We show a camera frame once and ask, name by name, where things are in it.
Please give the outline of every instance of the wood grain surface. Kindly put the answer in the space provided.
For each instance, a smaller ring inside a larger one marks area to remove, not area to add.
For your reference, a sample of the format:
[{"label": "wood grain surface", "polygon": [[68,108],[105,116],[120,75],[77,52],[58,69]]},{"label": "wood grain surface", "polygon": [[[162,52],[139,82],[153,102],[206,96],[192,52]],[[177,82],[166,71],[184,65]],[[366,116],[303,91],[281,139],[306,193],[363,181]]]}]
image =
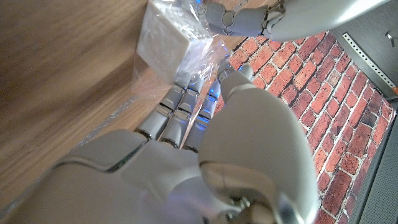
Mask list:
[{"label": "wood grain surface", "polygon": [[131,88],[146,2],[0,2],[0,209],[123,103],[133,102],[103,131],[135,128],[163,97],[149,68],[141,82],[157,91]]}]

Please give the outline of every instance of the perforated metal strip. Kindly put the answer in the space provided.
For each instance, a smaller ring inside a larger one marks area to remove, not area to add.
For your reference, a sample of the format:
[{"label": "perforated metal strip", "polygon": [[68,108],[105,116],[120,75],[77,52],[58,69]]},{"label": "perforated metal strip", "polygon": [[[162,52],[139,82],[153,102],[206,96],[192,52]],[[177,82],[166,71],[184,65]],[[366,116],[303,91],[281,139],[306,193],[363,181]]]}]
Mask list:
[{"label": "perforated metal strip", "polygon": [[358,44],[351,38],[348,33],[343,34],[344,39],[351,46],[352,49],[364,60],[371,69],[397,93],[397,86],[387,77],[387,75],[362,51]]}]

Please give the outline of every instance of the brick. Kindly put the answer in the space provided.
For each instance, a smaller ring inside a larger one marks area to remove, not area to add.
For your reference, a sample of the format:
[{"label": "brick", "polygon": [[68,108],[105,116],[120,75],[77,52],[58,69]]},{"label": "brick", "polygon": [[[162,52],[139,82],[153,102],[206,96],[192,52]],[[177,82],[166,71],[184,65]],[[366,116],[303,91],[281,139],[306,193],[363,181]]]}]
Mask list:
[{"label": "brick", "polygon": [[269,46],[273,51],[279,50],[279,48],[280,48],[281,45],[282,45],[282,44],[279,43],[278,41],[274,41],[274,40],[268,41],[268,46]]},{"label": "brick", "polygon": [[290,105],[297,96],[297,90],[293,85],[289,85],[289,87],[287,87],[283,92],[282,96],[286,100],[287,104]]},{"label": "brick", "polygon": [[355,196],[353,194],[350,194],[347,202],[346,202],[346,211],[347,211],[347,215],[350,217],[353,214],[354,211],[354,205],[355,205]]},{"label": "brick", "polygon": [[317,97],[315,98],[314,102],[311,104],[311,108],[319,114],[323,107],[325,106],[326,101],[329,99],[331,95],[331,86],[329,83],[323,84],[321,90],[319,91]]},{"label": "brick", "polygon": [[346,104],[347,106],[349,106],[350,108],[352,108],[353,106],[355,106],[356,101],[357,101],[357,97],[354,95],[354,92],[350,92],[347,96],[346,99]]},{"label": "brick", "polygon": [[335,99],[331,99],[329,101],[326,111],[330,114],[332,118],[334,118],[339,108],[340,105],[337,103],[337,101]]},{"label": "brick", "polygon": [[310,61],[308,61],[304,65],[304,67],[301,69],[301,71],[298,73],[298,75],[293,80],[293,83],[297,87],[298,90],[301,90],[305,86],[305,84],[308,82],[308,80],[313,75],[315,69],[316,69],[316,66]]},{"label": "brick", "polygon": [[330,177],[327,173],[323,172],[318,179],[318,190],[324,192],[329,185]]},{"label": "brick", "polygon": [[326,161],[326,153],[323,151],[323,149],[319,149],[318,152],[315,154],[314,157],[314,163],[315,163],[315,172],[316,175],[319,174],[319,172],[321,171],[325,161]]},{"label": "brick", "polygon": [[337,83],[340,81],[341,75],[336,70],[331,71],[328,82],[336,87]]},{"label": "brick", "polygon": [[242,49],[238,49],[234,54],[232,54],[229,62],[233,68],[238,69],[247,60],[248,56],[243,52]]},{"label": "brick", "polygon": [[388,103],[384,102],[381,105],[381,114],[383,115],[384,118],[386,118],[388,121],[390,120],[392,109],[391,106],[387,106]]},{"label": "brick", "polygon": [[304,125],[301,125],[301,127],[303,127],[304,134],[307,135],[307,133],[308,133],[307,128]]},{"label": "brick", "polygon": [[326,56],[323,60],[321,67],[317,70],[315,76],[320,81],[325,81],[326,77],[331,72],[332,68],[335,66],[335,60],[330,56]]},{"label": "brick", "polygon": [[295,51],[295,45],[291,42],[288,42],[285,47],[277,53],[272,61],[276,66],[278,66],[278,68],[282,68]]},{"label": "brick", "polygon": [[312,112],[312,110],[307,110],[301,117],[301,121],[303,124],[305,124],[307,127],[311,127],[312,124],[315,122],[315,115]]},{"label": "brick", "polygon": [[366,151],[370,160],[373,159],[374,155],[376,154],[376,151],[377,151],[376,144],[374,143],[374,141],[371,141],[371,143],[368,146],[368,150]]},{"label": "brick", "polygon": [[354,156],[362,157],[364,155],[369,138],[371,137],[372,129],[365,124],[359,124],[354,133],[347,151]]},{"label": "brick", "polygon": [[343,56],[340,58],[340,61],[336,65],[337,72],[343,73],[343,71],[346,70],[350,61],[351,59],[348,54],[344,53]]},{"label": "brick", "polygon": [[218,97],[218,102],[216,105],[216,109],[214,110],[214,114],[220,112],[220,110],[223,109],[223,107],[224,107],[224,100],[223,97],[220,95],[220,97]]},{"label": "brick", "polygon": [[366,75],[363,72],[359,72],[358,75],[356,76],[356,79],[355,79],[353,87],[352,87],[352,91],[357,96],[359,96],[361,94],[362,90],[365,87],[367,80],[368,80],[368,78],[366,77]]},{"label": "brick", "polygon": [[318,147],[323,135],[329,127],[331,118],[327,113],[323,113],[320,119],[315,123],[310,135],[308,136],[308,143],[312,147],[313,151]]},{"label": "brick", "polygon": [[355,75],[356,75],[356,70],[353,66],[350,66],[347,71],[346,71],[346,75],[350,80],[354,80]]},{"label": "brick", "polygon": [[242,48],[247,55],[252,55],[259,48],[259,45],[253,38],[248,38],[247,41],[243,43]]},{"label": "brick", "polygon": [[350,127],[349,125],[345,126],[343,134],[341,135],[341,138],[345,142],[349,142],[351,138],[353,137],[354,134],[354,129]]},{"label": "brick", "polygon": [[273,54],[274,53],[271,48],[266,45],[262,46],[257,55],[254,56],[254,58],[250,61],[253,72],[256,73],[272,57]]},{"label": "brick", "polygon": [[347,145],[341,139],[337,142],[335,148],[329,156],[328,164],[326,165],[326,171],[335,171],[335,169],[337,168],[337,164],[341,159],[341,155],[343,155],[343,152],[346,150],[346,147]]},{"label": "brick", "polygon": [[322,149],[325,150],[325,152],[330,152],[334,145],[333,136],[330,133],[327,134],[322,142]]},{"label": "brick", "polygon": [[260,76],[266,81],[267,84],[270,84],[276,74],[277,70],[271,63],[268,63],[260,72]]},{"label": "brick", "polygon": [[313,52],[315,47],[318,45],[319,40],[315,36],[309,37],[298,51],[298,56],[302,60],[306,60],[308,56]]},{"label": "brick", "polygon": [[366,173],[368,172],[369,166],[370,166],[371,162],[369,159],[365,159],[362,163],[362,166],[359,170],[358,175],[355,178],[355,182],[352,188],[352,192],[358,196],[359,192],[361,191],[361,187],[363,184],[363,181],[366,177]]},{"label": "brick", "polygon": [[349,118],[349,124],[353,128],[355,128],[356,125],[358,124],[358,121],[361,118],[366,105],[367,105],[366,101],[364,99],[360,99],[359,102],[357,103],[357,105],[355,106],[353,114]]},{"label": "brick", "polygon": [[296,42],[297,45],[300,45],[304,42],[305,38],[301,38],[299,40],[295,40],[294,42]]},{"label": "brick", "polygon": [[362,115],[361,122],[367,124],[370,127],[374,127],[374,123],[377,120],[377,116],[371,113],[370,111],[365,111]]},{"label": "brick", "polygon": [[363,98],[366,100],[366,102],[369,101],[369,99],[372,97],[373,90],[372,88],[369,87],[369,85],[365,88],[363,91]]},{"label": "brick", "polygon": [[382,116],[379,117],[379,121],[377,122],[376,130],[373,134],[373,141],[378,146],[383,138],[384,133],[386,132],[388,126],[388,121],[384,119]]},{"label": "brick", "polygon": [[331,214],[337,215],[340,211],[341,203],[343,203],[350,183],[351,177],[341,170],[336,173],[335,178],[331,181],[329,190],[322,201],[323,207]]},{"label": "brick", "polygon": [[322,52],[323,54],[328,54],[331,47],[333,46],[333,44],[335,44],[336,39],[335,37],[333,37],[333,35],[328,34],[319,44],[318,49],[320,50],[320,52]]},{"label": "brick", "polygon": [[253,80],[253,84],[260,89],[264,89],[266,87],[266,84],[264,83],[264,81],[262,81],[262,79],[260,77],[257,77]]},{"label": "brick", "polygon": [[319,88],[321,87],[321,83],[314,77],[311,78],[310,82],[307,85],[307,89],[315,95]]},{"label": "brick", "polygon": [[256,37],[256,40],[257,40],[257,42],[259,42],[259,44],[263,44],[265,41],[268,40],[268,38],[264,37],[264,36],[258,36],[258,37]]},{"label": "brick", "polygon": [[335,92],[335,98],[337,102],[341,103],[343,102],[344,97],[347,94],[347,91],[349,90],[349,86],[351,85],[351,81],[347,76],[343,76],[343,80],[341,81],[340,85],[338,86],[336,92]]},{"label": "brick", "polygon": [[292,70],[294,74],[297,73],[297,71],[301,68],[301,65],[303,64],[303,61],[296,55],[290,59],[288,62],[287,66]]},{"label": "brick", "polygon": [[311,55],[311,60],[315,63],[315,65],[319,65],[324,57],[325,55],[319,49],[315,49]]},{"label": "brick", "polygon": [[315,219],[314,224],[334,224],[335,219],[327,214],[322,209],[319,209],[318,216]]},{"label": "brick", "polygon": [[347,224],[347,223],[348,223],[348,218],[346,214],[342,213],[340,219],[338,220],[338,224]]},{"label": "brick", "polygon": [[382,96],[378,91],[375,91],[373,93],[373,96],[371,98],[371,101],[368,104],[368,109],[372,111],[373,113],[379,113],[380,107],[381,107],[381,101],[382,101]]},{"label": "brick", "polygon": [[354,67],[354,69],[355,69],[355,72],[357,72],[357,71],[359,71],[359,67],[355,64],[355,62],[353,63],[353,65],[352,65],[353,67]]},{"label": "brick", "polygon": [[268,89],[270,93],[275,96],[279,96],[287,84],[292,79],[293,74],[290,70],[284,69],[281,71],[278,76],[276,76],[274,82],[272,83],[271,87]]},{"label": "brick", "polygon": [[294,102],[292,106],[292,110],[294,114],[296,114],[297,118],[300,118],[307,106],[310,104],[312,101],[312,96],[311,94],[307,91],[304,90],[297,98],[297,100]]},{"label": "brick", "polygon": [[359,166],[359,160],[352,155],[345,154],[343,160],[341,161],[340,167],[349,172],[350,174],[355,174]]},{"label": "brick", "polygon": [[330,55],[334,58],[339,58],[343,51],[337,45],[334,45],[330,50]]},{"label": "brick", "polygon": [[325,32],[322,32],[322,33],[320,33],[320,34],[315,35],[315,37],[317,37],[318,40],[322,40],[322,39],[325,37],[325,35],[326,35],[326,33],[325,33]]},{"label": "brick", "polygon": [[369,82],[369,87],[372,88],[372,90],[376,90],[376,86],[373,84],[373,82]]}]

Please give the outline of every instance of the white box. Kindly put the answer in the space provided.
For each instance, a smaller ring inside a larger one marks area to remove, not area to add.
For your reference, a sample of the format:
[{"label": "white box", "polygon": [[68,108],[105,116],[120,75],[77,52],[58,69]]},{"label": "white box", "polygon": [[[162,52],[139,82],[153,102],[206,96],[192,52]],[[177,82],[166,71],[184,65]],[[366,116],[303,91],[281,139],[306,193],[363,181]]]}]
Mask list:
[{"label": "white box", "polygon": [[137,53],[165,82],[190,80],[213,41],[210,33],[180,7],[148,1]]}]

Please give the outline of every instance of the blue light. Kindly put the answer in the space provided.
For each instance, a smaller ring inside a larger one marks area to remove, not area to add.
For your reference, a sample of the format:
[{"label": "blue light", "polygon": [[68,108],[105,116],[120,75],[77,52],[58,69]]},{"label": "blue light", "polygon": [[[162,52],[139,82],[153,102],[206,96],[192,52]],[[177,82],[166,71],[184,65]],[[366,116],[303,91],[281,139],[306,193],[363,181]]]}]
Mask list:
[{"label": "blue light", "polygon": [[202,118],[201,116],[198,116],[197,119],[202,120],[202,121],[205,122],[206,124],[209,123],[209,120],[207,120],[206,118]]},{"label": "blue light", "polygon": [[210,101],[212,101],[213,103],[216,103],[216,101],[217,101],[217,99],[214,98],[214,97],[212,97],[212,96],[209,96],[208,99],[209,99]]}]

